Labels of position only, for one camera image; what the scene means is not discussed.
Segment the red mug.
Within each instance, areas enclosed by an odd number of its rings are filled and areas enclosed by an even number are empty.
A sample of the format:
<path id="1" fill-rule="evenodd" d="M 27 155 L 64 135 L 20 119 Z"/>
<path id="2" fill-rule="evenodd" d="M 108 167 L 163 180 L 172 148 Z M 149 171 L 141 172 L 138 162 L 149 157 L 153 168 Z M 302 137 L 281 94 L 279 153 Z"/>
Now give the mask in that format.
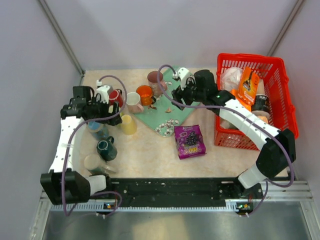
<path id="1" fill-rule="evenodd" d="M 122 97 L 122 90 L 121 89 L 114 89 L 110 94 L 109 94 L 109 104 L 113 104 L 117 102 L 119 107 L 121 108 L 124 104 L 124 100 Z"/>

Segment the yellow mug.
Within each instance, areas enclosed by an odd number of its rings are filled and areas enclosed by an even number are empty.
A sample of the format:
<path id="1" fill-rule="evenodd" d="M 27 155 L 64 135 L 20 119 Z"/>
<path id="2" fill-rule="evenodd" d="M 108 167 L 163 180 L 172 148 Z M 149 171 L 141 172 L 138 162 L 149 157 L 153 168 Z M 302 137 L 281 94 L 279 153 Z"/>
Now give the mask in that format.
<path id="1" fill-rule="evenodd" d="M 120 125 L 122 132 L 125 135 L 133 135 L 137 132 L 137 125 L 136 122 L 134 121 L 134 119 L 128 115 L 125 114 L 121 117 L 122 119 L 122 123 Z"/>

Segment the pink cream mug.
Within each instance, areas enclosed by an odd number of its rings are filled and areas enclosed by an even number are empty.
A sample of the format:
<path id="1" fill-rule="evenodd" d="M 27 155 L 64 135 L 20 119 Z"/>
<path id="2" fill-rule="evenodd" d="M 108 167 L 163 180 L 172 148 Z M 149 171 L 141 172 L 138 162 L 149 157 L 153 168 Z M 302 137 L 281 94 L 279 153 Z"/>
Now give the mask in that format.
<path id="1" fill-rule="evenodd" d="M 128 111 L 132 114 L 139 114 L 144 111 L 144 107 L 141 103 L 141 97 L 136 92 L 129 92 L 126 98 L 126 105 Z"/>

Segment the dark teal mug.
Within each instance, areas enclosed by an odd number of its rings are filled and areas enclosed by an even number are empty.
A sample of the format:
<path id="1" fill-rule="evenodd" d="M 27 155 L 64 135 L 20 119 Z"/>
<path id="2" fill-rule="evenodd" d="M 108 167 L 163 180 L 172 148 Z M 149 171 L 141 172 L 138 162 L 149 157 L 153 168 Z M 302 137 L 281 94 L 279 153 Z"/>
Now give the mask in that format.
<path id="1" fill-rule="evenodd" d="M 107 139 L 100 140 L 96 145 L 97 153 L 106 161 L 113 161 L 118 154 L 118 150 L 114 145 L 114 137 L 109 136 Z"/>

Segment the pink floral mug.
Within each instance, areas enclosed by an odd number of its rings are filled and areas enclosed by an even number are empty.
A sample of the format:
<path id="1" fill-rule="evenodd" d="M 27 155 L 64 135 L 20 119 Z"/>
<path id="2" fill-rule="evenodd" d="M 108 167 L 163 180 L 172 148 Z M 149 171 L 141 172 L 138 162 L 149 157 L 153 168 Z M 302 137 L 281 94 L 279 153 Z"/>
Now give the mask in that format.
<path id="1" fill-rule="evenodd" d="M 154 97 L 159 97 L 160 95 L 163 94 L 161 87 L 158 84 L 158 75 L 159 75 L 160 84 L 162 85 L 162 87 L 164 88 L 165 91 L 168 90 L 167 84 L 165 83 L 165 81 L 163 79 L 163 74 L 161 72 L 158 73 L 158 71 L 151 71 L 147 75 L 147 80 L 148 80 L 148 85 L 152 89 Z"/>

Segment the orange mug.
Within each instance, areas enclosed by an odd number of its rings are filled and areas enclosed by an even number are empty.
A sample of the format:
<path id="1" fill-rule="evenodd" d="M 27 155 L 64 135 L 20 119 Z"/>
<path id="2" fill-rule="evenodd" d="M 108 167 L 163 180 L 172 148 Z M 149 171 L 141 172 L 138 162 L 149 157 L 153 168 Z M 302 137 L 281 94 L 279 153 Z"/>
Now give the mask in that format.
<path id="1" fill-rule="evenodd" d="M 148 85 L 139 86 L 136 89 L 136 93 L 140 96 L 142 106 L 150 106 L 157 101 L 154 97 L 152 88 Z"/>

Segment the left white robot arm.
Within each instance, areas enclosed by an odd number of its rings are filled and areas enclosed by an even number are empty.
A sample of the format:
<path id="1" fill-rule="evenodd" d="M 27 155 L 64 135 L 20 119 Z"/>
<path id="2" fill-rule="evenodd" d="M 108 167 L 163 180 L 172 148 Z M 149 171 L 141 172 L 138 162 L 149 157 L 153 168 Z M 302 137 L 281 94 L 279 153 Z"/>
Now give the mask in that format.
<path id="1" fill-rule="evenodd" d="M 75 86 L 73 97 L 60 110 L 60 137 L 49 171 L 40 184 L 53 205 L 86 203 L 97 193 L 109 198 L 114 191 L 106 173 L 85 177 L 80 172 L 80 147 L 87 121 L 116 126 L 122 122 L 117 102 L 109 103 L 113 88 Z"/>

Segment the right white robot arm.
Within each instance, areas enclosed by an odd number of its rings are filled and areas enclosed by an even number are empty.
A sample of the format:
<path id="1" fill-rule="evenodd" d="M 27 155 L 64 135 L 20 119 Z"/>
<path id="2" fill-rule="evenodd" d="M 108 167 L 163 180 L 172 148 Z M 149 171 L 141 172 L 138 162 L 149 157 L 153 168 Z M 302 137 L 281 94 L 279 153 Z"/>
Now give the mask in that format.
<path id="1" fill-rule="evenodd" d="M 230 92 L 219 90 L 214 75 L 208 69 L 191 73 L 180 67 L 173 72 L 172 78 L 179 86 L 171 94 L 172 103 L 179 109 L 206 108 L 218 117 L 231 123 L 248 137 L 260 153 L 252 167 L 242 172 L 233 185 L 233 192 L 245 198 L 257 183 L 274 178 L 286 167 L 291 168 L 296 160 L 295 135 L 288 128 L 280 130 L 247 110 Z"/>

